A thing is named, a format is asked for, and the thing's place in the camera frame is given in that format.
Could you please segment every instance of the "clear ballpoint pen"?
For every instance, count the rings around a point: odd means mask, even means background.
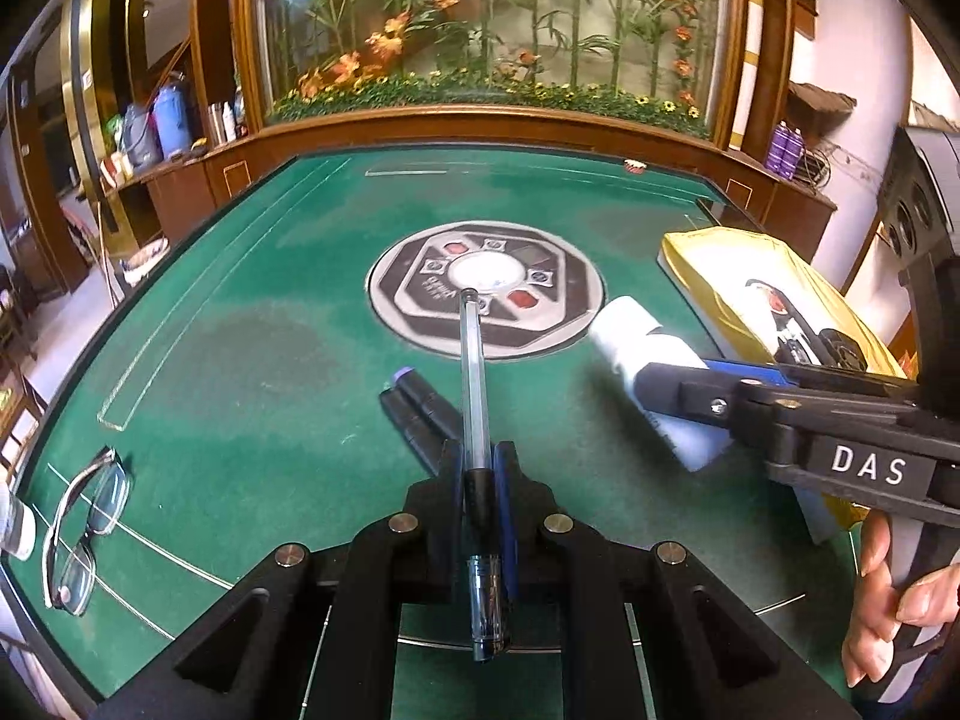
[[[503,567],[496,513],[476,290],[460,293],[460,359],[464,412],[464,554],[469,576],[470,633],[474,661],[488,661],[507,645]]]

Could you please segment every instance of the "hand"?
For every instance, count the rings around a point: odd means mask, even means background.
[[[894,637],[901,624],[942,625],[957,617],[960,565],[951,565],[911,584],[901,597],[893,589],[886,557],[890,520],[874,509],[860,533],[860,576],[853,594],[850,627],[841,659],[851,688],[864,677],[879,682],[894,656]]]

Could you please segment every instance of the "purple marker tip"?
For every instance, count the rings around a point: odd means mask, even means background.
[[[394,386],[397,386],[397,382],[400,381],[401,376],[406,376],[411,370],[413,369],[409,365],[397,370],[397,373],[394,374]]]

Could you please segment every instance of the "purple can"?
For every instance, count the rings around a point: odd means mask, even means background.
[[[803,138],[800,136],[800,130],[794,130],[789,133],[784,150],[784,159],[781,160],[779,174],[789,181],[797,172],[797,166],[800,164],[800,158],[803,157]]]
[[[767,158],[763,161],[766,169],[770,172],[779,173],[781,162],[784,160],[784,151],[790,140],[790,130],[787,129],[785,122],[780,122],[774,130],[773,138],[770,140],[770,148],[767,149]]]

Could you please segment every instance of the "gray circular panel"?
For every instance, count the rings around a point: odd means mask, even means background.
[[[488,360],[567,346],[603,306],[603,281],[576,247],[508,221],[458,221],[404,238],[367,277],[373,311],[398,336],[460,354],[459,290],[482,299]]]

